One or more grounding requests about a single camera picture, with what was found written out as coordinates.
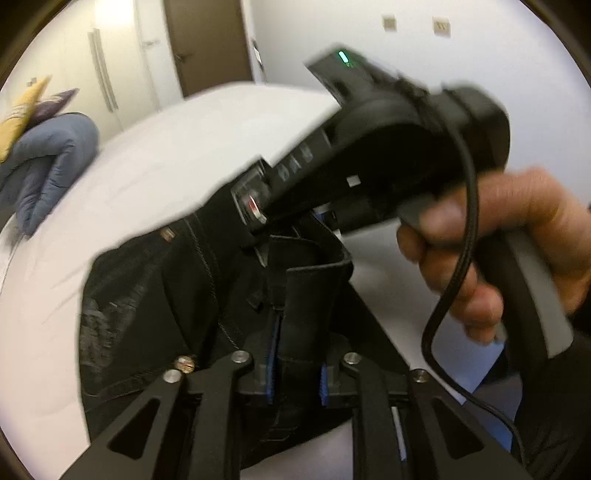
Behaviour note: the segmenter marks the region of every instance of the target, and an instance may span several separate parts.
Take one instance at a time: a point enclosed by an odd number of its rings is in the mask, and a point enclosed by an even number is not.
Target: white wardrobe
[[[160,107],[143,55],[133,0],[75,0],[27,48],[4,102],[51,75],[46,96],[78,87],[66,111],[91,117],[104,143]]]

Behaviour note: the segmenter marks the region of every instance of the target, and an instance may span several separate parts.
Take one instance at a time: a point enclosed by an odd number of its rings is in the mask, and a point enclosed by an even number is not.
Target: stitching
[[[162,367],[159,367],[159,368],[155,368],[155,369],[153,369],[153,370],[148,370],[147,372],[141,372],[141,373],[139,373],[139,374],[131,375],[131,377],[124,378],[123,380],[119,380],[119,381],[117,381],[117,382],[111,383],[111,384],[109,384],[109,385],[107,385],[107,386],[105,386],[105,387],[101,388],[99,391],[97,391],[97,392],[96,392],[96,394],[88,393],[88,392],[87,392],[87,391],[86,391],[86,390],[85,390],[85,389],[84,389],[82,386],[80,387],[80,390],[81,390],[81,392],[82,392],[84,395],[88,395],[89,397],[98,398],[98,397],[100,397],[100,396],[101,396],[101,395],[102,395],[102,394],[103,394],[105,391],[107,391],[107,390],[109,390],[110,388],[113,388],[113,387],[115,387],[115,386],[117,386],[117,385],[119,385],[119,384],[121,384],[121,383],[125,383],[125,382],[131,382],[131,381],[133,381],[133,380],[140,380],[142,377],[146,377],[146,376],[148,376],[148,375],[152,375],[152,374],[154,374],[155,372],[158,372],[158,371],[164,371],[164,369],[163,369]]]
[[[236,342],[235,342],[234,340],[232,340],[232,338],[231,338],[231,337],[228,335],[228,332],[227,332],[227,331],[226,331],[226,329],[223,327],[223,325],[222,325],[220,322],[218,322],[218,323],[217,323],[217,325],[218,325],[218,326],[220,327],[220,329],[221,329],[221,330],[224,332],[224,335],[226,335],[226,338],[227,338],[228,340],[230,340],[230,343],[233,345],[233,347],[234,347],[236,350],[240,350],[240,349],[238,348],[238,345],[236,344]]]
[[[205,228],[203,227],[203,224],[201,222],[201,219],[199,218],[199,211],[197,212],[193,212],[193,216],[195,217],[195,220],[197,220],[197,224],[199,226],[199,229],[201,230],[201,233],[203,234],[203,241],[205,242],[205,246],[207,247],[207,250],[209,251],[210,255],[213,257],[213,264],[215,266],[215,270],[217,271],[217,277],[220,279],[222,279],[222,273],[220,270],[220,266],[219,263],[217,261],[217,255],[215,253],[215,250],[211,247],[211,245],[209,244],[209,242],[207,241],[207,233],[205,231]],[[226,327],[231,327],[234,330],[238,331],[239,336],[244,337],[245,335],[242,333],[242,331],[240,330],[240,327],[238,326],[238,324],[231,318],[229,318],[227,316],[227,312],[221,312],[220,313],[220,320],[218,321],[218,325],[220,327],[222,327],[222,322],[224,324],[226,324]],[[232,342],[233,345],[236,345],[236,342],[230,338],[229,334],[227,333],[227,331],[224,330],[225,335],[228,337],[228,340],[230,340]]]
[[[195,235],[195,232],[193,231],[191,224],[189,224],[187,219],[184,219],[184,223],[185,223],[185,225],[187,225],[187,228],[189,229],[189,233],[191,233],[191,238],[193,239],[195,249],[197,250],[199,257],[201,258],[201,261],[203,262],[203,266],[205,267],[205,271],[207,272],[207,276],[209,278],[209,288],[210,288],[210,291],[211,291],[211,294],[213,297],[213,301],[216,304],[216,310],[219,311],[219,303],[217,302],[217,295],[216,295],[216,285],[215,285],[215,282],[213,281],[212,271],[209,268],[209,265],[207,264],[205,257],[203,256],[203,251],[201,250],[201,247],[199,246],[199,241],[197,240],[197,236]]]
[[[205,233],[205,228],[203,228],[203,224],[201,223],[201,220],[199,219],[199,215],[197,214],[197,212],[193,212],[193,216],[195,217],[195,220],[197,220],[197,223],[199,224],[199,228],[201,229],[201,233],[203,234],[203,241],[205,241],[205,246],[207,247],[207,249],[209,250],[209,253],[213,257],[213,263],[216,267],[217,274],[218,274],[218,276],[221,277],[222,274],[221,274],[220,266],[217,263],[217,256],[216,256],[216,253],[214,252],[213,248],[209,245],[209,242],[207,241],[207,234]]]
[[[203,230],[203,225],[201,224],[201,221],[199,220],[199,217],[197,216],[196,213],[193,213],[193,216],[197,219],[197,223],[199,224],[202,232],[203,232],[203,240],[205,241],[205,244],[207,246],[207,249],[209,250],[209,252],[211,253],[215,266],[219,272],[219,265],[217,264],[217,258],[215,256],[215,253],[213,252],[211,246],[209,245],[209,243],[207,242],[207,238],[205,235],[205,232]],[[184,219],[185,224],[187,225],[187,228],[189,229],[189,232],[191,234],[191,238],[193,239],[193,243],[195,245],[195,248],[197,249],[197,253],[199,254],[199,257],[201,258],[201,261],[203,262],[203,265],[205,266],[205,269],[207,271],[207,276],[209,277],[209,286],[210,286],[210,291],[211,294],[213,296],[213,299],[216,303],[216,309],[218,312],[220,312],[220,307],[219,307],[219,302],[217,301],[217,296],[216,296],[216,285],[215,285],[215,281],[213,279],[213,275],[212,275],[212,271],[209,268],[209,265],[207,263],[207,261],[205,260],[205,256],[203,255],[203,251],[201,250],[201,247],[199,245],[199,241],[197,240],[197,235],[195,235],[195,231],[193,230],[193,228],[191,227],[191,224],[188,222],[187,219]],[[230,337],[230,335],[228,334],[228,331],[224,328],[224,326],[222,325],[221,321],[220,321],[220,314],[218,314],[217,317],[217,326],[220,327],[220,330],[223,332],[223,334],[226,336],[226,338],[230,341],[230,343],[232,344],[232,346],[236,349],[236,350],[240,350],[240,348],[238,347],[238,345],[236,344],[236,342],[232,339],[232,337]]]

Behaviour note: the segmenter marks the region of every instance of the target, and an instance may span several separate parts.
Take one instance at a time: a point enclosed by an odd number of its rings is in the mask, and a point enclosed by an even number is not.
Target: light switch
[[[449,19],[433,17],[433,31],[435,32],[435,35],[439,35],[441,37],[451,37],[452,26],[449,23]]]
[[[382,17],[382,23],[384,25],[384,30],[387,31],[392,31],[392,32],[396,32],[398,25],[396,22],[396,17],[392,17],[392,16],[384,16]]]

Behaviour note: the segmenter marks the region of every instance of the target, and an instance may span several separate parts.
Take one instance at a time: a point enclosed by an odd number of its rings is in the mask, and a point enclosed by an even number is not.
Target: black cable
[[[478,240],[479,197],[476,170],[474,168],[472,155],[470,154],[470,149],[468,148],[466,141],[462,138],[459,131],[453,125],[451,125],[436,108],[429,105],[426,101],[422,101],[422,104],[438,117],[442,127],[449,134],[457,149],[460,160],[462,161],[462,169],[464,171],[466,181],[467,208],[466,227],[464,230],[464,237],[462,239],[460,258],[457,260],[451,280],[449,281],[445,291],[441,295],[441,298],[437,302],[435,309],[429,317],[427,326],[425,327],[423,336],[421,338],[421,351],[425,361],[427,362],[427,365],[429,365],[429,367],[431,367],[431,369],[453,390],[458,392],[467,401],[473,403],[482,410],[487,411],[498,420],[503,422],[503,424],[513,435],[513,438],[515,439],[515,442],[518,446],[519,461],[521,462],[521,465],[525,466],[526,459],[523,441],[519,435],[517,427],[515,427],[515,424],[513,424],[511,419],[497,408],[489,405],[480,398],[476,398],[472,393],[468,392],[468,390],[458,384],[443,369],[443,367],[439,364],[439,362],[437,362],[437,359],[433,355],[433,339],[435,338],[435,334],[439,329],[439,326],[441,325],[445,315],[449,311],[449,308],[452,306],[452,303],[458,292],[460,291],[470,264],[472,263],[474,249],[476,248],[476,241]]]

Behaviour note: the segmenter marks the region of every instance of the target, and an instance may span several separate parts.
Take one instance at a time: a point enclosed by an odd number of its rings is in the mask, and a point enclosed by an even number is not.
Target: white wall
[[[591,89],[556,38],[519,0],[251,0],[269,82],[322,88],[303,66],[334,43],[437,87],[476,83],[511,117],[509,165],[541,164],[591,200]],[[398,31],[385,32],[383,15]],[[451,37],[435,36],[447,17]]]
[[[138,33],[160,108],[183,100],[168,36],[164,0],[135,0]]]

